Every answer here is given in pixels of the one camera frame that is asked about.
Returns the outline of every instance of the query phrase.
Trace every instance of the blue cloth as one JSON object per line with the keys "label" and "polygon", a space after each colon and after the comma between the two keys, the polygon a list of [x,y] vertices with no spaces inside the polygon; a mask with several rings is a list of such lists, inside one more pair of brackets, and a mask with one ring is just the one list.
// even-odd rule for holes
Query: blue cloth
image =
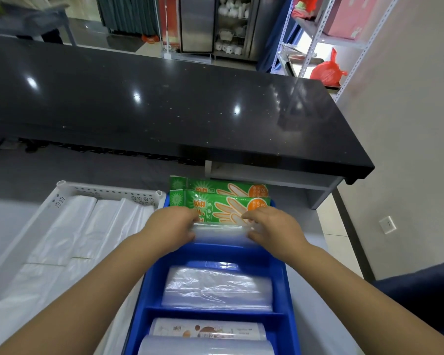
{"label": "blue cloth", "polygon": [[[281,8],[281,11],[278,15],[277,21],[273,25],[273,29],[271,30],[271,33],[266,40],[262,56],[257,63],[257,71],[271,71],[271,66],[273,65],[273,61],[277,56],[278,44],[281,39],[281,34],[283,33],[284,23],[286,22],[286,17],[288,16],[289,9],[291,8],[292,1],[293,0],[286,0],[284,2],[283,7]],[[284,40],[281,41],[296,45],[301,38],[301,35],[301,27],[296,23],[295,20],[290,17],[286,32],[284,33]]]}
{"label": "blue cloth", "polygon": [[373,285],[444,335],[444,263]]}

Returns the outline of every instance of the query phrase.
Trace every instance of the black countertop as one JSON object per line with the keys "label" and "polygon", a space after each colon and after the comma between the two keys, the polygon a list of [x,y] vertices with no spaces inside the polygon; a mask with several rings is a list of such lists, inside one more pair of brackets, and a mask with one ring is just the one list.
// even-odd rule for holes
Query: black countertop
{"label": "black countertop", "polygon": [[318,81],[6,37],[0,133],[349,183],[374,168]]}

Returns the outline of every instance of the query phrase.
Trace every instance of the white plastic basket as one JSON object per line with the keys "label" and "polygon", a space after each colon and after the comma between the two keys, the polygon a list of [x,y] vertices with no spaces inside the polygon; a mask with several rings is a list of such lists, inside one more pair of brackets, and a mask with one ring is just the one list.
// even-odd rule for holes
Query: white plastic basket
{"label": "white plastic basket", "polygon": [[0,256],[0,299],[32,250],[59,216],[61,206],[73,195],[88,195],[109,200],[127,198],[139,204],[152,205],[155,209],[162,208],[166,199],[166,193],[162,191],[59,181],[56,188]]}

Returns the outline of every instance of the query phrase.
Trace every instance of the blue plastic tray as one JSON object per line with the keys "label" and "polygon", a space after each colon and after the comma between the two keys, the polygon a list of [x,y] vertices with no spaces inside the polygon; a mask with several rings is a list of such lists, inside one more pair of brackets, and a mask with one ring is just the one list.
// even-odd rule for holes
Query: blue plastic tray
{"label": "blue plastic tray", "polygon": [[[184,310],[161,306],[166,277],[171,266],[214,268],[218,262],[231,263],[231,270],[244,274],[269,276],[273,283],[273,312]],[[190,243],[158,260],[143,280],[124,355],[137,355],[140,343],[149,333],[154,318],[262,323],[275,355],[301,355],[286,266],[261,247]]]}

